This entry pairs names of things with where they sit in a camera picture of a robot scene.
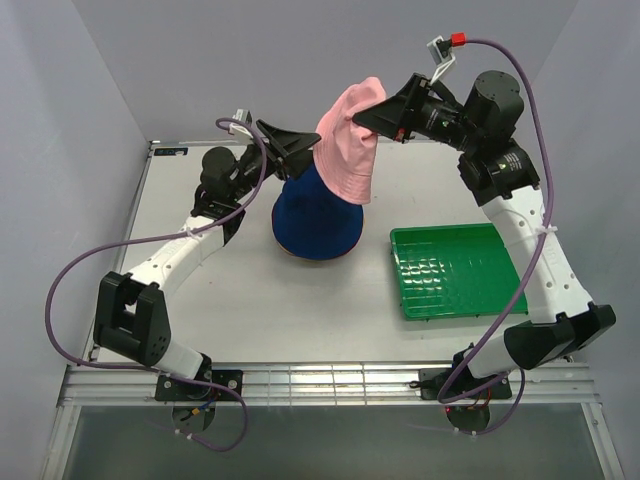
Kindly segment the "pink bucket hat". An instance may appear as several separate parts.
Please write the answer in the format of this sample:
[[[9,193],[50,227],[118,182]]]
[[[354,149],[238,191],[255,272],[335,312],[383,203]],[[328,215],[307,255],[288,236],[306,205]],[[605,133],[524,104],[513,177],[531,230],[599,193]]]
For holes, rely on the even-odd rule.
[[[377,77],[349,86],[320,119],[321,140],[313,147],[314,164],[325,186],[354,205],[371,201],[378,135],[357,125],[354,116],[386,99]]]

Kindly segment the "dark red bucket hat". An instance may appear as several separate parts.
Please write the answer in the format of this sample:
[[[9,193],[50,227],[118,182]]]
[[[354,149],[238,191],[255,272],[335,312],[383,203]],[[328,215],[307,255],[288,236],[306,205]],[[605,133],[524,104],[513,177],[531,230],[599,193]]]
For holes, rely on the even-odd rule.
[[[272,231],[277,244],[307,258],[330,258],[360,244],[365,216],[362,210],[345,216],[291,216],[272,213]]]

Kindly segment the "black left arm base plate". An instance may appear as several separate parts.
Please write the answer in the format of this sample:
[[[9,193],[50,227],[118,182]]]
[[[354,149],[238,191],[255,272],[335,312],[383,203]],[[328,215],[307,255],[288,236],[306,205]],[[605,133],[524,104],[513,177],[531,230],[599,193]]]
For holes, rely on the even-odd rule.
[[[160,402],[234,401],[242,394],[244,372],[238,369],[214,369],[194,383],[160,375],[153,398]]]

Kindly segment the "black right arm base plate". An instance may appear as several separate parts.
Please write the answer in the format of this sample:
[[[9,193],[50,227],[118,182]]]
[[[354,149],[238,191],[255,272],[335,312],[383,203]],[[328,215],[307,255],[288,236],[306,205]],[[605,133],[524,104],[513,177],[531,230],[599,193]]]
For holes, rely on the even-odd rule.
[[[435,400],[441,387],[445,384],[452,368],[424,368],[418,371],[418,377],[408,383],[412,389],[420,391],[422,400]],[[489,377],[476,379],[470,374],[461,374],[447,390],[444,397],[462,395],[469,391],[478,389],[488,384],[488,388],[477,392],[474,398],[487,399],[491,395],[492,399],[507,400],[512,397],[512,390],[506,377],[491,375]]]

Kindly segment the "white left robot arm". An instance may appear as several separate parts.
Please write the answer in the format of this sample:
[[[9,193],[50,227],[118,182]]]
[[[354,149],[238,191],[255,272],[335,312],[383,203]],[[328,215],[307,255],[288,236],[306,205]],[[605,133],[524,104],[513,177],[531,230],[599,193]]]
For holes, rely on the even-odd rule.
[[[153,255],[125,273],[110,272],[100,282],[93,340],[136,364],[177,376],[190,399],[212,387],[210,358],[174,339],[168,298],[209,256],[226,246],[244,219],[241,201],[264,180],[297,179],[312,165],[317,133],[283,130],[262,120],[228,123],[245,150],[213,147],[202,158],[194,204],[179,232]]]

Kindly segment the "blue bucket hat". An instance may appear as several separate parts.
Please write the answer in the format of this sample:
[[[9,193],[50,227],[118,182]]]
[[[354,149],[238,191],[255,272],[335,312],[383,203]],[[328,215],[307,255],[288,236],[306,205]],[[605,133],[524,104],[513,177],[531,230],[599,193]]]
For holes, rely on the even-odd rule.
[[[313,261],[348,254],[358,244],[364,211],[332,193],[314,166],[288,179],[271,213],[276,242],[289,254]]]

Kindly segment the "yellow bucket hat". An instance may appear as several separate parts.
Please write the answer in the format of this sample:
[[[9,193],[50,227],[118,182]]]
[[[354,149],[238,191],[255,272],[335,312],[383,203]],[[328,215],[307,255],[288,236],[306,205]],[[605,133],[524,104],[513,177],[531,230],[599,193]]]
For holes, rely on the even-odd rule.
[[[294,253],[292,253],[291,251],[289,251],[288,249],[286,249],[284,246],[282,246],[281,244],[277,244],[279,249],[284,252],[286,255],[288,255],[289,257],[296,259],[297,261],[301,261],[301,262],[307,262],[309,264],[324,264],[327,262],[332,262],[332,261],[337,261],[339,259],[342,259],[348,255],[351,254],[351,252],[355,249],[355,245],[353,248],[347,250],[344,253],[341,253],[337,256],[333,256],[330,258],[307,258],[305,256],[300,256],[300,255],[296,255]]]

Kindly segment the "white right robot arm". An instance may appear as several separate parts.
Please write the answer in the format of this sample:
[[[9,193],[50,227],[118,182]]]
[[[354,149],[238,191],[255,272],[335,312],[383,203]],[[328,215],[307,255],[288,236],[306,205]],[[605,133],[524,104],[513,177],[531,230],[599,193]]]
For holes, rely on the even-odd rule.
[[[464,103],[441,83],[415,74],[394,96],[353,116],[356,125],[405,143],[417,133],[459,152],[458,170],[490,220],[520,280],[528,320],[499,337],[491,327],[473,347],[454,356],[436,380],[441,402],[474,397],[515,369],[532,370],[584,348],[616,322],[571,268],[551,225],[551,194],[529,155],[514,140],[524,110],[520,84],[490,70],[474,81]]]

